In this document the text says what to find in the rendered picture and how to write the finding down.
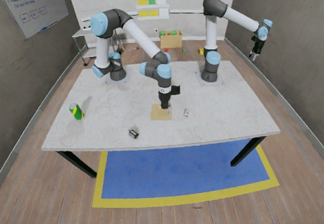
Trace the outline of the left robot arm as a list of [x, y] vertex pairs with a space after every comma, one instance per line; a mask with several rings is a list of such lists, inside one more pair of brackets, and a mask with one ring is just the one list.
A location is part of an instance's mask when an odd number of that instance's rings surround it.
[[[205, 4], [204, 4], [205, 3]], [[204, 46], [205, 66], [201, 73], [202, 80], [215, 82], [218, 79], [218, 66], [220, 54], [216, 45], [216, 23], [217, 17], [225, 18], [247, 30], [253, 32], [260, 38], [268, 35], [272, 26], [271, 20], [264, 19], [263, 22], [252, 20], [245, 15], [231, 9], [221, 0], [203, 0], [204, 15], [206, 16], [206, 45]]]

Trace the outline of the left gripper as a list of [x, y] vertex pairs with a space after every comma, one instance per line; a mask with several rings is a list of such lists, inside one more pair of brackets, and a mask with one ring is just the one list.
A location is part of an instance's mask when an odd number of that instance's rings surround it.
[[256, 55], [259, 55], [261, 53], [261, 49], [266, 41], [266, 38], [267, 38], [267, 35], [264, 38], [260, 38], [258, 36], [255, 37], [255, 35], [254, 35], [254, 37], [251, 38], [251, 40], [253, 40], [255, 42], [255, 44], [254, 44], [252, 51], [250, 51], [249, 58], [251, 57], [252, 52], [254, 52], [255, 54], [252, 59], [253, 61], [255, 60]]

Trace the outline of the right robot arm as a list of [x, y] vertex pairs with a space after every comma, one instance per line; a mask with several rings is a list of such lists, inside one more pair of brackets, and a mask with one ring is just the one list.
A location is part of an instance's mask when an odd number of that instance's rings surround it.
[[117, 52], [109, 53], [110, 38], [116, 28], [122, 28], [140, 45], [152, 58], [150, 63], [143, 62], [139, 67], [140, 74], [158, 80], [158, 86], [171, 86], [170, 55], [163, 53], [137, 26], [135, 20], [126, 12], [114, 8], [97, 13], [90, 19], [90, 27], [96, 35], [96, 60], [92, 70], [97, 77], [103, 77], [110, 72], [113, 81], [126, 77], [121, 57]]

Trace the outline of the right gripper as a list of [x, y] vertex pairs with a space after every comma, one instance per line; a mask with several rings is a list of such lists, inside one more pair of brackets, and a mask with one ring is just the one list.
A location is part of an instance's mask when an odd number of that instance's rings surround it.
[[170, 114], [170, 98], [171, 95], [180, 94], [180, 85], [179, 86], [169, 86], [167, 88], [158, 87], [158, 98], [161, 100], [161, 108], [167, 109], [167, 113]]

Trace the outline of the green and yellow drink can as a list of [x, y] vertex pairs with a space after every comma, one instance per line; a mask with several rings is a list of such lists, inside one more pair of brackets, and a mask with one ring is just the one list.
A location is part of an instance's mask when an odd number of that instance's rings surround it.
[[69, 105], [70, 112], [74, 115], [76, 120], [81, 120], [84, 117], [84, 113], [76, 103]]

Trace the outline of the tan flat mat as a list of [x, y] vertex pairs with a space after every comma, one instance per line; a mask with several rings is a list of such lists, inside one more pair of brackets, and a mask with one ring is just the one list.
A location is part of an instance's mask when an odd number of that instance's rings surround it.
[[172, 120], [172, 104], [171, 113], [166, 113], [166, 109], [163, 111], [159, 108], [160, 104], [152, 104], [151, 107], [151, 120]]

